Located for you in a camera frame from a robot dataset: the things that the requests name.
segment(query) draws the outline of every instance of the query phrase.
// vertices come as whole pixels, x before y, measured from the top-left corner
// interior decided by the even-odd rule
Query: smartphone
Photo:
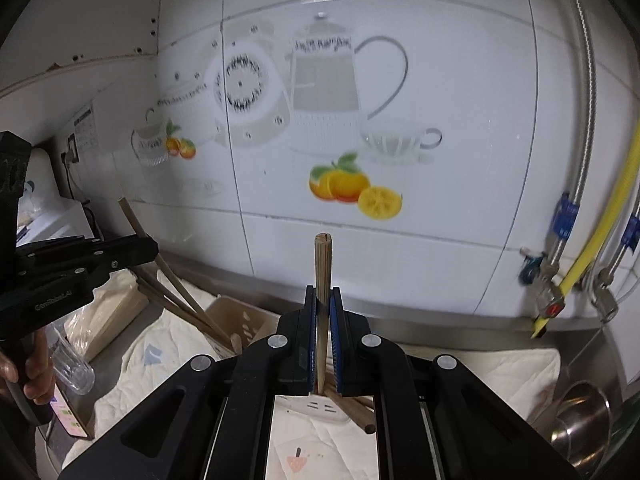
[[[51,407],[56,414],[60,424],[65,428],[65,431],[76,438],[85,438],[87,440],[93,440],[93,436],[89,433],[89,430],[82,423],[82,421],[75,414],[74,410],[66,400],[65,394],[60,391],[58,384],[56,384],[55,393],[53,399],[51,399]]]

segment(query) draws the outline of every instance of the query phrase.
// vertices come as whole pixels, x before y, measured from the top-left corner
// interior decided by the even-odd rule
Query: power cord
[[[74,190],[73,190],[73,186],[71,186],[71,183],[73,183],[73,185],[76,186],[76,188],[82,192],[83,196],[86,196],[86,193],[84,192],[84,190],[82,190],[80,186],[78,186],[78,183],[74,180],[73,176],[71,175],[71,171],[69,170],[69,165],[67,163],[67,157],[68,157],[68,152],[60,153],[60,159],[62,160],[62,165],[65,167],[66,186],[69,189],[69,195],[71,195],[71,199],[75,200],[76,197],[74,196]],[[82,209],[85,211],[86,214],[88,213],[88,216],[90,217],[89,227],[91,228],[91,231],[94,234],[94,238],[96,238],[96,237],[100,237],[100,229],[98,227],[97,221],[95,220],[94,212],[88,206],[90,203],[91,203],[91,200],[84,200],[84,202],[81,202],[81,205],[82,205]]]
[[[75,200],[76,197],[74,196],[74,190],[71,187],[71,177],[69,175],[69,167],[66,164],[66,152],[60,153],[60,158],[62,159],[62,165],[65,167],[66,186],[69,189],[69,195],[71,196],[72,200]]]

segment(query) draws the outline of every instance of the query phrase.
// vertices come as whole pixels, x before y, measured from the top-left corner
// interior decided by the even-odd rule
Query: decorative wall tile
[[[498,249],[314,222],[244,215],[257,278],[305,286],[315,280],[314,237],[331,234],[333,280],[361,300],[471,314]]]
[[[530,25],[449,2],[340,0],[223,33],[243,212],[502,247],[533,131]]]

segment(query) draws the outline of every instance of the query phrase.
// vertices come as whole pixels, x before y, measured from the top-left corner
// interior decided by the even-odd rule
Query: wall outlet
[[[78,147],[76,146],[76,135],[71,134],[68,136],[66,140],[66,145],[68,146],[67,153],[71,155],[71,160],[69,161],[71,164],[76,162],[80,162],[80,158],[78,157]]]

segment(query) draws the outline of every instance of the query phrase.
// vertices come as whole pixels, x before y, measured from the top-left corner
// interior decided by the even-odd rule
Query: blue label
[[[625,232],[622,235],[620,243],[625,247],[631,248],[631,252],[638,247],[638,240],[640,239],[640,219],[631,215],[629,222],[626,223]]]
[[[569,201],[569,195],[565,193],[560,198],[556,217],[554,218],[553,232],[561,240],[568,240],[571,230],[574,228],[575,219],[578,216],[580,206]]]

